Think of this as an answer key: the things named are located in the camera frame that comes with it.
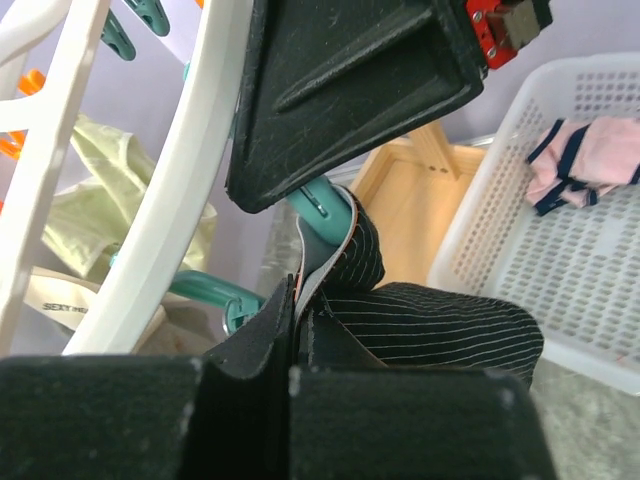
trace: laundry basket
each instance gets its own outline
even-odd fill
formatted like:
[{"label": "laundry basket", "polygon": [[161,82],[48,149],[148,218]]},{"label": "laundry basket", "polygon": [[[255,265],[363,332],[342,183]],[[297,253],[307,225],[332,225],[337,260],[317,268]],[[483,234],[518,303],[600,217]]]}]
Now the laundry basket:
[{"label": "laundry basket", "polygon": [[559,60],[532,73],[427,279],[526,308],[544,331],[545,358],[633,395],[640,395],[640,186],[545,217],[524,194],[525,157],[555,120],[639,112],[640,54]]}]

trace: wooden stand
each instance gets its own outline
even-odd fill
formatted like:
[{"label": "wooden stand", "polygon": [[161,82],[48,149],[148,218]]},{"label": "wooden stand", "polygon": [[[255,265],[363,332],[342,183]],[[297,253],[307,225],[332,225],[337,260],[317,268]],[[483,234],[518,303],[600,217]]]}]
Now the wooden stand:
[{"label": "wooden stand", "polygon": [[381,285],[424,285],[486,150],[451,145],[439,122],[371,152],[351,185],[380,234]]}]

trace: teal plastic clothespin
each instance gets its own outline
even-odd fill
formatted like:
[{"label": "teal plastic clothespin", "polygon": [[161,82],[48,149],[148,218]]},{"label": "teal plastic clothespin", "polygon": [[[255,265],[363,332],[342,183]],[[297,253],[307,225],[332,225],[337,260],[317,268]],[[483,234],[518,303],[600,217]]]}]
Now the teal plastic clothespin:
[{"label": "teal plastic clothespin", "polygon": [[351,228],[351,211],[322,175],[291,193],[287,200],[329,245],[339,246]]},{"label": "teal plastic clothespin", "polygon": [[107,14],[107,21],[102,29],[101,40],[120,58],[130,62],[136,58],[136,49],[125,33],[124,28],[111,10]]},{"label": "teal plastic clothespin", "polygon": [[[117,256],[116,253],[111,257],[111,266]],[[169,291],[175,295],[223,309],[223,325],[228,335],[235,333],[244,322],[258,313],[265,301],[264,298],[249,290],[195,270],[176,273]]]},{"label": "teal plastic clothespin", "polygon": [[169,19],[160,0],[124,0],[131,10],[159,37],[165,37],[171,30]]}]

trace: striped fabric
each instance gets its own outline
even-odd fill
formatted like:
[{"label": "striped fabric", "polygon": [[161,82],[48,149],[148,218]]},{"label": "striped fabric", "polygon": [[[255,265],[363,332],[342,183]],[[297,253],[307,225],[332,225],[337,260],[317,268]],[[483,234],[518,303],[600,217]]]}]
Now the striped fabric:
[{"label": "striped fabric", "polygon": [[501,300],[408,283],[373,289],[384,276],[378,233],[356,205],[353,237],[318,292],[326,301],[314,308],[389,366],[496,368],[530,385],[544,344],[531,315]]}]

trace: light green fabric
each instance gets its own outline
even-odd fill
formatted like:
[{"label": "light green fabric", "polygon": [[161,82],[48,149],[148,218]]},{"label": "light green fabric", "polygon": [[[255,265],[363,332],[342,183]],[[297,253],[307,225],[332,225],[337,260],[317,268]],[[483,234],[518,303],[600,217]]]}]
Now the light green fabric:
[{"label": "light green fabric", "polygon": [[[134,135],[84,115],[78,116],[71,145],[93,177],[54,197],[43,240],[78,275],[102,283],[155,165]],[[216,211],[207,203],[181,269],[206,270],[215,225]]]}]

